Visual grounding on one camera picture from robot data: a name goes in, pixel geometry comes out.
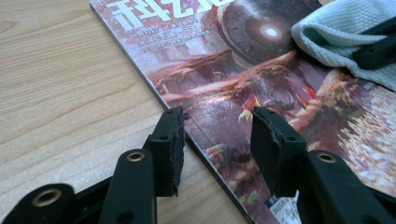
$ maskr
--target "wood grain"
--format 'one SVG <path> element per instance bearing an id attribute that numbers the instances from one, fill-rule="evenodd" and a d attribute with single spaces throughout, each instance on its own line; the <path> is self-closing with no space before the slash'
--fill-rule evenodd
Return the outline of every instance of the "wood grain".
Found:
<path id="1" fill-rule="evenodd" d="M 86 1 L 0 1 L 0 219 L 48 183 L 81 191 L 142 147 L 162 107 Z M 189 147 L 159 223 L 244 223 Z"/>

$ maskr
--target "white cloth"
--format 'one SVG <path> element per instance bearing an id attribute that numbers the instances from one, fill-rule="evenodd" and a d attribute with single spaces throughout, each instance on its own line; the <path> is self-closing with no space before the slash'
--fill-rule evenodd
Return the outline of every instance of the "white cloth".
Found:
<path id="1" fill-rule="evenodd" d="M 321 63 L 347 67 L 361 77 L 396 91 L 396 63 L 376 70 L 363 70 L 352 53 L 385 35 L 360 35 L 396 17 L 396 0 L 335 0 L 317 9 L 291 28 L 297 45 Z"/>

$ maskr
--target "magazine illustration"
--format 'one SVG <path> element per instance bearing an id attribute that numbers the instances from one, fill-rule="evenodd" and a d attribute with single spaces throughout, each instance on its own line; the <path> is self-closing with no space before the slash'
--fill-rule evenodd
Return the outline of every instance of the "magazine illustration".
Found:
<path id="1" fill-rule="evenodd" d="M 293 200 L 272 207 L 282 203 L 249 153 L 254 106 L 282 116 L 308 150 L 336 153 L 363 184 L 396 197 L 396 93 L 321 65 L 292 41 L 291 26 L 321 7 L 318 0 L 91 6 L 159 101 L 183 106 L 196 153 L 247 221 L 299 223 Z"/>

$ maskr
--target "metal grommet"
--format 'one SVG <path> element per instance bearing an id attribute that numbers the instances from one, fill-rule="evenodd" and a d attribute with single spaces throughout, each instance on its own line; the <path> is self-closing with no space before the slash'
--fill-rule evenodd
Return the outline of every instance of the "metal grommet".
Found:
<path id="1" fill-rule="evenodd" d="M 320 161 L 324 161 L 324 162 L 327 162 L 327 163 L 335 163 L 335 162 L 337 162 L 337 159 L 334 156 L 331 156 L 331 155 L 329 155 L 327 153 L 319 153 L 319 154 L 317 154 L 317 158 Z"/>
<path id="2" fill-rule="evenodd" d="M 46 189 L 35 196 L 32 205 L 35 207 L 44 207 L 56 202 L 62 195 L 59 189 Z"/>
<path id="3" fill-rule="evenodd" d="M 143 158 L 145 158 L 145 154 L 141 152 L 133 152 L 126 157 L 128 161 L 141 161 Z"/>

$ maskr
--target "magazine cover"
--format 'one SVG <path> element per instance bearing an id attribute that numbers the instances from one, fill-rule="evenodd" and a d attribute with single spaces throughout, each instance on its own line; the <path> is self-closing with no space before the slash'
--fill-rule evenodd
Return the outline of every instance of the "magazine cover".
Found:
<path id="1" fill-rule="evenodd" d="M 396 197 L 396 93 L 325 67 L 292 41 L 291 26 L 318 0 L 91 6 L 159 101 L 184 107 L 196 153 L 247 221 L 300 223 L 295 200 L 270 195 L 249 153 L 254 106 L 282 116 L 307 150 L 338 154 L 365 185 Z"/>

